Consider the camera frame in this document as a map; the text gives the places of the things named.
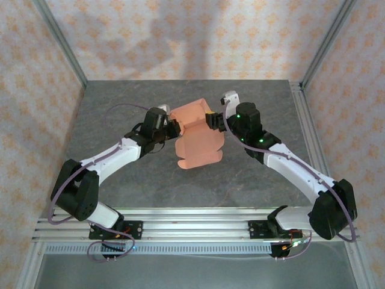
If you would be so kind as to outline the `aluminium mounting rails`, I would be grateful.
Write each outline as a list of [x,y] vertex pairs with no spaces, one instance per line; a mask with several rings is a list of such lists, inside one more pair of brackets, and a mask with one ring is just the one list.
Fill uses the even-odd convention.
[[[142,221],[142,242],[246,242],[248,221],[265,220],[274,208],[119,208],[125,219]],[[33,241],[88,241],[88,222],[52,225],[38,219]]]

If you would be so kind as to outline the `aluminium corner post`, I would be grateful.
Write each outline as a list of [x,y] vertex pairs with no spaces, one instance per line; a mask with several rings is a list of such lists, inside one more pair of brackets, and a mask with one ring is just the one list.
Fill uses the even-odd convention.
[[46,0],[32,0],[32,2],[35,5],[35,7],[38,9],[39,13],[41,14],[50,33],[54,37],[56,43],[62,50],[66,60],[68,61],[70,67],[75,73],[78,81],[81,83],[82,88],[86,89],[88,84],[88,79],[81,65],[79,64],[79,61],[76,58],[75,53],[70,47],[62,29],[60,28],[58,21],[56,20],[54,14],[52,13],[48,3],[46,2]]
[[306,88],[308,88],[311,80],[315,76],[315,73],[321,66],[322,61],[324,60],[333,42],[338,36],[339,31],[342,29],[345,21],[350,16],[350,13],[354,8],[356,2],[357,0],[343,0],[343,3],[340,9],[338,10],[336,17],[333,19],[327,33],[325,34],[325,37],[323,38],[319,48],[315,53],[315,56],[310,62],[310,65],[306,70],[302,81],[299,82],[302,91],[305,91]]

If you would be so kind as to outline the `aluminium side rail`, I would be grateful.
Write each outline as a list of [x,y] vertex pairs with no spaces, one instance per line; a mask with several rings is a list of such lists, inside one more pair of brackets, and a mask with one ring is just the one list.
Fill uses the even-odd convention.
[[327,161],[322,151],[322,146],[312,119],[306,95],[302,91],[299,82],[290,82],[290,89],[294,99],[301,129],[304,135],[306,148],[310,158],[310,164],[319,172],[330,176]]

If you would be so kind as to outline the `orange paper box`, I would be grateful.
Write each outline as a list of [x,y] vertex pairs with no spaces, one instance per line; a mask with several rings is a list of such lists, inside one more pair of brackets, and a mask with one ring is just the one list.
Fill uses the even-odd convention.
[[203,98],[171,110],[170,118],[180,126],[175,152],[180,158],[177,165],[181,169],[193,169],[222,160],[224,134],[208,127],[206,114],[211,113]]

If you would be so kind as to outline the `grey metal panel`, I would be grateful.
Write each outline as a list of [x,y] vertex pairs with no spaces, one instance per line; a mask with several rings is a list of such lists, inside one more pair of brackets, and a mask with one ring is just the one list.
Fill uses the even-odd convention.
[[347,257],[311,249],[270,258],[131,255],[96,264],[80,255],[46,255],[34,289],[357,289]]

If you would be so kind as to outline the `aluminium frame leg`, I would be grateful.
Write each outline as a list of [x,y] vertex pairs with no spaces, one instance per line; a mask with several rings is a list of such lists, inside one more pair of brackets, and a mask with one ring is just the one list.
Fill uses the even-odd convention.
[[377,289],[362,242],[345,243],[345,248],[357,288]]
[[16,289],[34,289],[45,254],[45,242],[33,242],[26,256]]

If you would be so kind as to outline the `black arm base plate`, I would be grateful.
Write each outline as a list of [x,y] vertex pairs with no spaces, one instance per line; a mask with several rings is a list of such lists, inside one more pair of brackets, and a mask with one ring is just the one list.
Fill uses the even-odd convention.
[[[110,230],[122,232],[131,235],[135,240],[142,238],[143,222],[142,221],[129,221],[119,220]],[[96,225],[90,226],[90,232],[88,238],[91,240],[125,240],[129,237],[121,235],[121,233],[115,233],[102,229]]]
[[276,222],[269,220],[250,220],[248,221],[248,231],[251,239],[290,239],[302,238],[303,233],[301,231],[294,232],[290,230],[284,230]]

